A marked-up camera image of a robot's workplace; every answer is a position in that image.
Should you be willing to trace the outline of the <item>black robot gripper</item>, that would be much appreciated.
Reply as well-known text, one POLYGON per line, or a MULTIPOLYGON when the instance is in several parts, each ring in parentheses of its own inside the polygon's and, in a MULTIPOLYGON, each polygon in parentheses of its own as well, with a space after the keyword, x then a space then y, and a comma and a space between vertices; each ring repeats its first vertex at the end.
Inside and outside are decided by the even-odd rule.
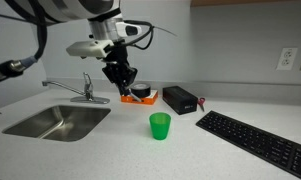
POLYGON ((132 83, 135 80, 138 70, 130 66, 128 53, 125 46, 115 44, 110 48, 110 53, 103 61, 106 66, 103 72, 111 83, 114 83, 121 96, 131 93, 132 83))

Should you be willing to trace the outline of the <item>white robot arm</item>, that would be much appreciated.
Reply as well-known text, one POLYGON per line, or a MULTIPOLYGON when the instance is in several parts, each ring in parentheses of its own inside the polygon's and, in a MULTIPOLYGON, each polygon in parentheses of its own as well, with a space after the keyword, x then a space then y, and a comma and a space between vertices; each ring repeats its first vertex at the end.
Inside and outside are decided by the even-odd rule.
POLYGON ((102 69, 121 95, 129 95, 129 86, 134 82, 137 70, 127 61, 126 47, 134 42, 125 38, 142 33, 141 27, 124 20, 120 10, 121 0, 5 0, 25 20, 40 28, 74 20, 86 19, 92 39, 70 45, 70 56, 95 57, 103 60, 102 69))

